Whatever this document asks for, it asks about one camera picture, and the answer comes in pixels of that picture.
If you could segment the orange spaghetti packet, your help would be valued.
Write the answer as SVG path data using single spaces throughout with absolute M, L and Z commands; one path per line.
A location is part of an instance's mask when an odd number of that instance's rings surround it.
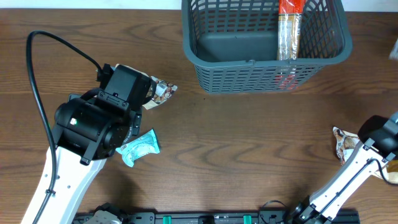
M 295 68 L 290 62 L 299 55 L 300 28 L 306 0 L 279 0 L 277 60 L 285 62 L 277 76 L 278 90 L 292 90 L 298 83 L 294 81 Z

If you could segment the beige brown snack bag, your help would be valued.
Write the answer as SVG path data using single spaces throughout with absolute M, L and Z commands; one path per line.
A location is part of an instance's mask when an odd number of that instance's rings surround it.
M 352 155 L 355 146 L 359 143 L 357 134 L 344 131 L 336 126 L 333 127 L 333 135 L 336 138 L 336 155 L 340 160 L 341 165 Z M 389 182 L 397 183 L 397 160 L 390 161 L 390 163 L 382 166 L 382 173 Z

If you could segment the multicolour tissue pack strip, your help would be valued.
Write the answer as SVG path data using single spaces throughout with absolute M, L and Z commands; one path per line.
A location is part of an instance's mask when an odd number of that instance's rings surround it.
M 389 54 L 389 60 L 398 60 L 398 39 Z

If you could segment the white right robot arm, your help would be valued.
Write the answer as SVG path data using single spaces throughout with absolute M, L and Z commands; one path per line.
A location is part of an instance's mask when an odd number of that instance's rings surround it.
M 390 118 L 374 115 L 358 131 L 359 142 L 342 168 L 320 190 L 298 205 L 286 223 L 331 223 L 341 206 L 378 171 L 385 183 L 383 168 L 397 157 L 397 113 Z

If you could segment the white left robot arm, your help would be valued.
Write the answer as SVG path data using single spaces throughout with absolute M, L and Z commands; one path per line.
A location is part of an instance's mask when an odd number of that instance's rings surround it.
M 125 65 L 104 66 L 100 86 L 71 94 L 54 116 L 54 147 L 23 223 L 71 223 L 85 192 L 116 149 L 138 136 L 157 84 Z

